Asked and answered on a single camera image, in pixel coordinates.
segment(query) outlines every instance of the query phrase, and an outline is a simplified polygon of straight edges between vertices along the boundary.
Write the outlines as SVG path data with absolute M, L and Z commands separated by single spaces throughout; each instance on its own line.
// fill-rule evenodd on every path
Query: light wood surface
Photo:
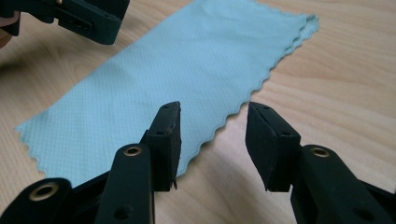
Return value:
M 113 46 L 23 14 L 21 34 L 0 50 L 0 212 L 44 177 L 14 128 L 60 99 L 115 53 L 187 0 L 132 0 Z M 319 16 L 319 32 L 272 70 L 252 101 L 302 136 L 336 151 L 360 179 L 396 187 L 396 2 L 271 0 Z M 247 105 L 202 147 L 178 190 L 156 194 L 157 223 L 294 223 L 288 193 L 270 193 L 245 147 Z

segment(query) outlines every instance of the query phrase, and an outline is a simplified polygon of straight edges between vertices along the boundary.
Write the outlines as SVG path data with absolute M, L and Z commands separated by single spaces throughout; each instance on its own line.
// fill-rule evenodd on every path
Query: light blue cloth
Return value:
M 76 186 L 138 143 L 161 105 L 180 101 L 181 175 L 269 70 L 317 29 L 315 16 L 253 1 L 195 0 L 16 130 L 38 170 Z

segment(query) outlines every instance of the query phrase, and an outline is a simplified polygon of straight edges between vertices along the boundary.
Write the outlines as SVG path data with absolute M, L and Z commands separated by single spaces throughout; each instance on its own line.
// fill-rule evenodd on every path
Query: wooden table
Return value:
M 0 211 L 44 177 L 14 127 L 43 111 L 95 67 L 134 43 L 187 0 L 132 0 L 115 45 L 101 46 L 23 14 L 21 35 L 0 50 Z M 272 70 L 252 101 L 302 136 L 336 151 L 360 179 L 396 187 L 396 2 L 266 4 L 317 14 L 319 32 Z M 247 153 L 247 105 L 202 147 L 179 189 L 156 195 L 158 223 L 293 223 L 287 193 L 265 192 Z

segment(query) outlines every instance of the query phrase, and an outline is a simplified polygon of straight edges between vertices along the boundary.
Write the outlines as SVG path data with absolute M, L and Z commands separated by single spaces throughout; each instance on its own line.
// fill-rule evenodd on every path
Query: metal rivet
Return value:
M 137 156 L 142 152 L 140 147 L 128 147 L 124 150 L 125 156 Z
M 34 189 L 30 195 L 29 199 L 34 202 L 39 202 L 48 199 L 50 196 L 54 195 L 58 191 L 59 186 L 57 183 L 49 182 Z
M 311 148 L 311 152 L 318 157 L 329 157 L 330 154 L 328 151 L 325 149 L 319 148 L 319 147 L 313 147 Z

